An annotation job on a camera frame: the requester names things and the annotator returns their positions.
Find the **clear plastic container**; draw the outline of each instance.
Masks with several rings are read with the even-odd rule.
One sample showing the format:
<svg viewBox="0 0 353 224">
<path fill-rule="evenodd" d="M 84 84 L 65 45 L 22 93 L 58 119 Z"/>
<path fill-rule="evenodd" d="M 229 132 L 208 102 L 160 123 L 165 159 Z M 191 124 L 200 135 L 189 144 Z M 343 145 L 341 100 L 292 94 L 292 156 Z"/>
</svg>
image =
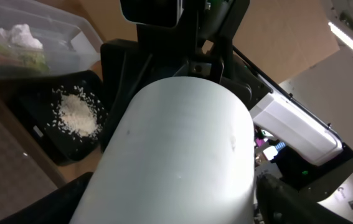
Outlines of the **clear plastic container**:
<svg viewBox="0 0 353 224">
<path fill-rule="evenodd" d="M 28 24 L 32 36 L 43 44 L 43 50 L 12 45 L 0 34 L 0 55 L 6 55 L 11 62 L 9 65 L 7 60 L 0 61 L 0 79 L 79 72 L 100 59 L 103 42 L 82 17 L 35 1 L 0 0 L 0 28 L 11 30 L 17 24 Z M 43 54 L 47 67 L 26 65 L 21 55 L 30 54 Z"/>
</svg>

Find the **textured gray surface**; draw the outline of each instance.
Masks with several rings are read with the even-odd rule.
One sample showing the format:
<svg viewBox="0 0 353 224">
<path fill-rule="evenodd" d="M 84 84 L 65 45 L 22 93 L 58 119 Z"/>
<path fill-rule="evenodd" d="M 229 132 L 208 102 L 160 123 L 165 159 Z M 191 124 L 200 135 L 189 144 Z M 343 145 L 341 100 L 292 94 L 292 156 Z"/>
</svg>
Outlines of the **textured gray surface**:
<svg viewBox="0 0 353 224">
<path fill-rule="evenodd" d="M 55 189 L 53 182 L 0 124 L 0 220 Z"/>
</svg>

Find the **transparent container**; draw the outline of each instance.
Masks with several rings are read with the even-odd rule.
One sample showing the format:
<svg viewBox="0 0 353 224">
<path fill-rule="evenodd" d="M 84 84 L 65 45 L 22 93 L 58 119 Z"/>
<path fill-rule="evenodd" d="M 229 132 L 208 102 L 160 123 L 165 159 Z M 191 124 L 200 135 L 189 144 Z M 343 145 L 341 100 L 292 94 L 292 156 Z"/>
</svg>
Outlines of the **transparent container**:
<svg viewBox="0 0 353 224">
<path fill-rule="evenodd" d="M 35 1 L 0 0 L 0 28 L 11 30 L 18 24 L 29 25 L 43 50 L 10 44 L 0 34 L 0 79 L 79 72 L 100 59 L 103 42 L 82 17 Z M 37 58 L 44 66 L 31 66 Z"/>
</svg>

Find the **cardboard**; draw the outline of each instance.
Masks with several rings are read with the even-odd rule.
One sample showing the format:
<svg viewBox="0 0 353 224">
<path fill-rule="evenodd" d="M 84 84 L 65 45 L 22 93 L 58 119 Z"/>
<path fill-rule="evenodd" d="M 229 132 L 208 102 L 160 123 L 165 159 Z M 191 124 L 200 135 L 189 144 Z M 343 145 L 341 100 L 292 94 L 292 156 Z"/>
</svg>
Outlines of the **cardboard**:
<svg viewBox="0 0 353 224">
<path fill-rule="evenodd" d="M 78 1 L 84 11 L 79 16 L 104 41 L 137 40 L 136 25 L 124 19 L 119 0 L 63 0 L 61 8 L 81 12 Z M 319 0 L 251 0 L 233 44 L 277 83 L 339 50 Z"/>
</svg>

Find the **white cylinder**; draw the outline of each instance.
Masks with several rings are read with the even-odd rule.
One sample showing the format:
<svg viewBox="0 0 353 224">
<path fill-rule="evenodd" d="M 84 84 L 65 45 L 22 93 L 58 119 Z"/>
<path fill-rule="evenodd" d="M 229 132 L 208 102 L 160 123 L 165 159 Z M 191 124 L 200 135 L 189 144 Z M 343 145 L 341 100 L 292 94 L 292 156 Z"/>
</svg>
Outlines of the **white cylinder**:
<svg viewBox="0 0 353 224">
<path fill-rule="evenodd" d="M 132 99 L 71 223 L 253 223 L 253 123 L 226 88 L 156 81 Z"/>
</svg>

